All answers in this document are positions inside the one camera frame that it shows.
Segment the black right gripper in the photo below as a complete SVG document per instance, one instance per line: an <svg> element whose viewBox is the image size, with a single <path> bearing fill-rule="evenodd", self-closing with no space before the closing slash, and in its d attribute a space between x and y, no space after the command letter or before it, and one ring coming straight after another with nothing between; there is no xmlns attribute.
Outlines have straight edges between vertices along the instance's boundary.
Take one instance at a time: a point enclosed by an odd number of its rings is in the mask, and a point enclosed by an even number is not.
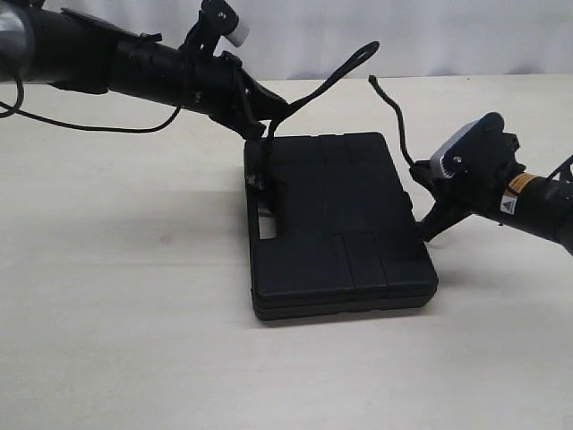
<svg viewBox="0 0 573 430"><path fill-rule="evenodd" d="M414 181L432 197L442 197L433 204L425 217L417 222L421 239L429 243L445 230L475 215L506 223L500 210L506 192L506 166L495 168L479 165L456 166L447 177L432 173L429 160L417 160L410 168Z"/></svg>

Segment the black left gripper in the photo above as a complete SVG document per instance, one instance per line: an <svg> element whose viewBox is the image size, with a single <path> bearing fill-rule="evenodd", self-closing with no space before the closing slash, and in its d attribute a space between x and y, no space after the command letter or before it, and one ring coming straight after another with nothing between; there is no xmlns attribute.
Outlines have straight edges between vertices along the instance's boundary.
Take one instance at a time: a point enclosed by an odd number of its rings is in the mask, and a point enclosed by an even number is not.
<svg viewBox="0 0 573 430"><path fill-rule="evenodd" d="M229 130L243 130L245 139L259 139L262 121L281 118L289 103L277 93L243 75L238 58L200 56L180 48L182 60L178 107L207 116Z"/></svg>

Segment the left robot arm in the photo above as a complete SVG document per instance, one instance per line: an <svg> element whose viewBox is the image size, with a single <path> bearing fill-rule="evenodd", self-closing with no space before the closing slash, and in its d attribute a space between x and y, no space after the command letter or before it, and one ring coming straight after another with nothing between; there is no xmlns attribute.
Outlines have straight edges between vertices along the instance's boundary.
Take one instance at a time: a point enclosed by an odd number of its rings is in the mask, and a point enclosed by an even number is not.
<svg viewBox="0 0 573 430"><path fill-rule="evenodd" d="M220 39L239 47L248 35L225 1L204 1L179 48L160 34L136 34L92 15L41 1L1 3L1 81L15 83L17 99L3 117L21 114L26 83L91 95L110 91L188 110L240 134L264 133L264 121L288 104L257 83L231 53L215 56Z"/></svg>

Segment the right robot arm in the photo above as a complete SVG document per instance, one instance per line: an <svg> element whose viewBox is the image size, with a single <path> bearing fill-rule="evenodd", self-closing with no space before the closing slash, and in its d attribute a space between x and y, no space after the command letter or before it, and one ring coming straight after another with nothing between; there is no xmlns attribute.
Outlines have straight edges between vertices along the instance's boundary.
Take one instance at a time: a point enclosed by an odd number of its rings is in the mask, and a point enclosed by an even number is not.
<svg viewBox="0 0 573 430"><path fill-rule="evenodd" d="M572 251L572 184L531 175L512 155L474 157L449 179L428 161L410 173L435 200L419 222L429 242L471 215L515 228Z"/></svg>

